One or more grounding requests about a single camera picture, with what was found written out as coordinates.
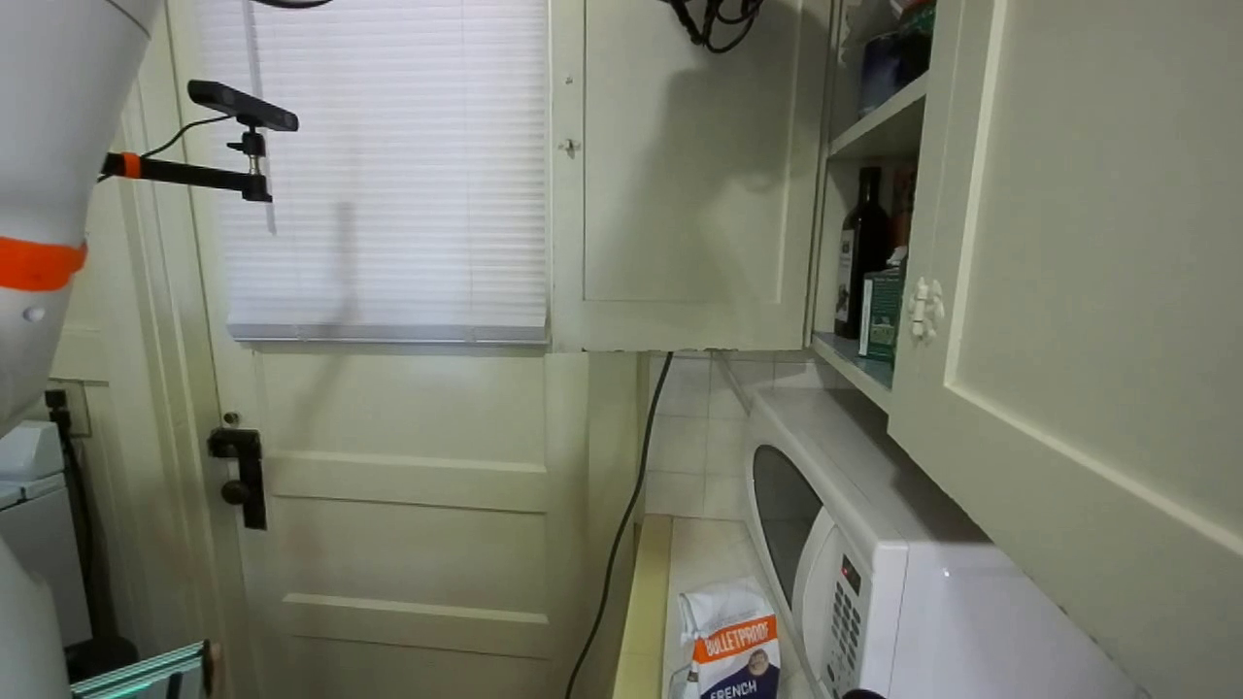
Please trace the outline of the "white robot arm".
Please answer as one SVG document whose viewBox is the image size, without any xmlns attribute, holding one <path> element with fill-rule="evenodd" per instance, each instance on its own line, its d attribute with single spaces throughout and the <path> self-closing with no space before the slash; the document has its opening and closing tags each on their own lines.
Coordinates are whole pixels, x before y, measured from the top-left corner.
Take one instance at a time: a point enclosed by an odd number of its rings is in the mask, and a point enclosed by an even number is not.
<svg viewBox="0 0 1243 699">
<path fill-rule="evenodd" d="M 0 0 L 0 428 L 44 394 L 160 0 Z"/>
</svg>

